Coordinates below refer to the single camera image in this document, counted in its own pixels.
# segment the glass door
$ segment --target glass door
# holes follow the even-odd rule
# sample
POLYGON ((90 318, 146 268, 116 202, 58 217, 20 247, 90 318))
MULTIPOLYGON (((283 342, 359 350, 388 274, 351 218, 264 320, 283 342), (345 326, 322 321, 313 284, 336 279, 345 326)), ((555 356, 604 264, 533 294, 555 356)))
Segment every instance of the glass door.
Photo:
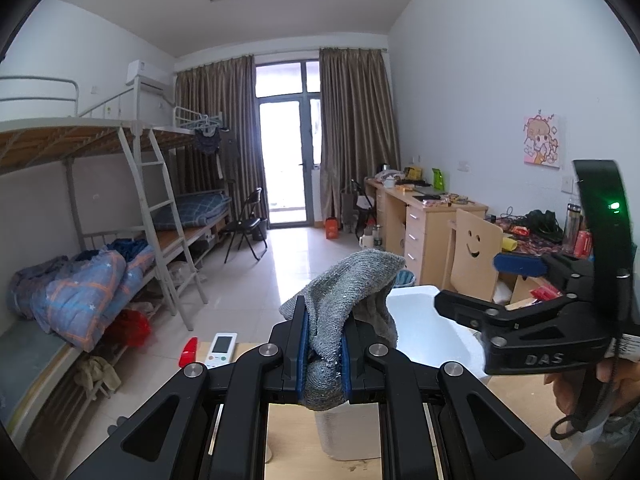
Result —
POLYGON ((305 185, 310 182, 310 165, 303 156, 300 105, 300 100, 260 104, 262 158, 272 225, 308 224, 313 218, 313 199, 308 200, 305 192, 310 188, 305 185))
POLYGON ((317 61, 256 67, 262 158, 272 227, 313 225, 313 171, 321 150, 320 73, 317 61))

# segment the black folding chair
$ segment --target black folding chair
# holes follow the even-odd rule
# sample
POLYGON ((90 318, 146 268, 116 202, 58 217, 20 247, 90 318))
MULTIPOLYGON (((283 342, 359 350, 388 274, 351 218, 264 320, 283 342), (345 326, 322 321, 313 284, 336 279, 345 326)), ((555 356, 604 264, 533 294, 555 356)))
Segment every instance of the black folding chair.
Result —
POLYGON ((247 197, 247 199, 244 201, 244 204, 242 204, 242 211, 240 212, 240 216, 238 217, 238 220, 234 220, 233 222, 225 226, 225 229, 223 232, 233 233, 233 236, 231 237, 231 241, 229 242, 229 247, 226 250, 225 263, 229 258, 229 252, 231 251, 231 246, 234 244, 234 240, 236 239, 236 235, 238 233, 240 233, 240 243, 238 244, 238 251, 240 250, 240 246, 242 245, 242 240, 246 240, 246 242, 249 244, 249 248, 251 249, 252 254, 254 255, 254 258, 257 261, 260 261, 260 259, 267 252, 267 249, 268 249, 267 240, 265 240, 264 235, 262 234, 262 229, 260 229, 261 220, 260 218, 256 218, 254 216, 255 207, 260 203, 261 196, 262 196, 262 188, 261 187, 255 188, 251 192, 251 194, 247 197), (255 254, 254 247, 251 245, 251 241, 247 236, 248 234, 251 234, 253 230, 256 230, 257 232, 260 233, 260 238, 262 238, 262 241, 264 242, 264 252, 260 255, 260 257, 258 257, 255 254))
POLYGON ((355 209, 358 212, 358 221, 356 222, 355 235, 356 238, 360 239, 360 229, 362 229, 362 233, 364 233, 364 228, 369 221, 369 218, 373 218, 374 223, 378 223, 378 219, 376 218, 376 209, 373 207, 371 200, 369 200, 369 195, 365 193, 362 189, 362 186, 358 183, 357 180, 351 179, 351 187, 356 192, 356 205, 355 209), (367 199, 367 203, 369 204, 369 209, 364 209, 358 206, 358 197, 364 196, 367 199))

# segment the remote control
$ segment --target remote control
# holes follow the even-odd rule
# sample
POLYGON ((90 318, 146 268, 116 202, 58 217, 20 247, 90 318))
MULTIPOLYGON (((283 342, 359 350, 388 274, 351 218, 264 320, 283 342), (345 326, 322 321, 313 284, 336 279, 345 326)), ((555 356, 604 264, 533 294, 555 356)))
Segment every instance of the remote control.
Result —
POLYGON ((207 368, 216 368, 229 364, 234 355, 237 337, 238 334, 235 332, 218 332, 209 348, 205 366, 207 368))

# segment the gray towel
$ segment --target gray towel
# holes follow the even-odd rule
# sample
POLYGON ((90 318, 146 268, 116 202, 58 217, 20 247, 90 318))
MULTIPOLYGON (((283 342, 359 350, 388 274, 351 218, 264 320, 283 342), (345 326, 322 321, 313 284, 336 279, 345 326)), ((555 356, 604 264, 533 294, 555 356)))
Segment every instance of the gray towel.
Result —
POLYGON ((396 347, 398 332, 386 308, 386 296, 403 267, 401 256, 375 249, 359 251, 312 280, 280 307, 280 313, 291 319, 296 298, 305 297, 309 361, 302 403, 310 410, 320 412, 346 401, 340 377, 340 338, 351 311, 356 319, 371 323, 392 348, 396 347))

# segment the red object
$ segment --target red object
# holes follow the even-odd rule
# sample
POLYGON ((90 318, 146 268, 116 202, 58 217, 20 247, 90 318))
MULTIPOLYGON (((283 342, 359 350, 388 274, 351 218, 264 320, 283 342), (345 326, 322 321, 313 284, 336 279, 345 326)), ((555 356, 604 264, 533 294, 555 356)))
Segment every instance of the red object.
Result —
POLYGON ((522 225, 516 225, 511 228, 511 232, 515 235, 529 236, 529 228, 522 225))
POLYGON ((562 296, 559 290, 557 290, 553 285, 542 285, 538 288, 534 288, 530 294, 536 298, 537 300, 548 301, 554 300, 555 298, 559 298, 562 296))
POLYGON ((127 346, 142 346, 151 334, 149 320, 142 312, 124 308, 111 323, 104 335, 127 346))
POLYGON ((324 221, 324 236, 327 240, 335 240, 338 237, 338 219, 329 217, 324 221))
POLYGON ((590 232, 578 231, 578 237, 575 240, 574 256, 576 258, 586 258, 589 256, 592 243, 590 232))
POLYGON ((198 338, 192 337, 187 341, 187 344, 182 349, 178 366, 184 368, 189 363, 196 361, 196 350, 198 349, 198 338))

